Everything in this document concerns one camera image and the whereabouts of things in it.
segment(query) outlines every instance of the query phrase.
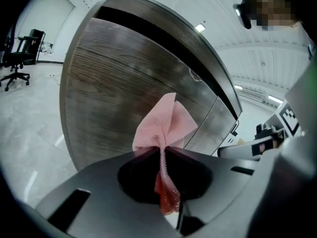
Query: cabinet door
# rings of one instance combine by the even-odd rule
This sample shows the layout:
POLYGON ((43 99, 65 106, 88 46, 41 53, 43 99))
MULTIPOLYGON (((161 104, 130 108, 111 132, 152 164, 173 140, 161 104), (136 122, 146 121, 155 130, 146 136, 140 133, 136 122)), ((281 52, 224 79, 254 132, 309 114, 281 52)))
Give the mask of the cabinet door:
POLYGON ((229 109, 217 98, 212 109, 185 149, 211 155, 236 123, 229 109))
POLYGON ((131 151, 137 126, 166 93, 176 92, 198 126, 216 101, 180 59, 121 25, 92 18, 70 52, 60 104, 77 169, 131 151))

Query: air vent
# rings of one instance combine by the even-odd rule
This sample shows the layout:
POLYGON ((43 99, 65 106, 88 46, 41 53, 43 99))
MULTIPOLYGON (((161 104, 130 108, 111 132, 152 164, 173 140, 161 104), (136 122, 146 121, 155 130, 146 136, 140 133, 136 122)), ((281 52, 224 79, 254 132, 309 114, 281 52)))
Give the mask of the air vent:
POLYGON ((258 102, 262 102, 263 101, 263 97, 264 96, 261 93, 257 93, 257 92, 246 90, 246 89, 239 90, 238 92, 239 92, 240 96, 249 98, 251 100, 255 100, 255 101, 258 101, 258 102))

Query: wood grain panel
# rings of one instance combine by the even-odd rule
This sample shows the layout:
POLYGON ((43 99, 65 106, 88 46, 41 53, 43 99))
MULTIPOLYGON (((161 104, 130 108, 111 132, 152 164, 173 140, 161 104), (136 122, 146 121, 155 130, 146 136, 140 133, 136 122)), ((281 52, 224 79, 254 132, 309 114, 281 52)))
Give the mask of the wood grain panel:
POLYGON ((77 169, 131 151, 138 124, 176 92, 200 125, 216 100, 182 61, 128 28, 92 18, 64 67, 65 116, 77 169))
POLYGON ((145 19, 178 40, 213 75, 229 100, 228 107, 232 106, 234 115, 239 117, 242 107, 229 73, 217 52, 189 22, 166 6, 150 0, 106 0, 104 6, 145 19))

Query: fluorescent light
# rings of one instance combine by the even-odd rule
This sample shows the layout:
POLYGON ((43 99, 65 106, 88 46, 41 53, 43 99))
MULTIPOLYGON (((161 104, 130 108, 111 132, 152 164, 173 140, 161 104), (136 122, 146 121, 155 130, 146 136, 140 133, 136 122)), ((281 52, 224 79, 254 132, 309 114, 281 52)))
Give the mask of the fluorescent light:
POLYGON ((276 97, 273 97, 273 96, 271 96, 271 95, 269 95, 268 98, 271 99, 271 100, 273 100, 273 101, 278 102, 279 104, 282 104, 282 103, 283 103, 282 100, 280 100, 280 99, 278 99, 278 98, 276 98, 276 97))
POLYGON ((237 89, 239 89, 239 90, 243 90, 242 86, 235 85, 234 87, 237 88, 237 89))
POLYGON ((205 26, 203 26, 202 24, 199 24, 198 26, 195 27, 197 29, 198 32, 202 32, 206 29, 205 26))

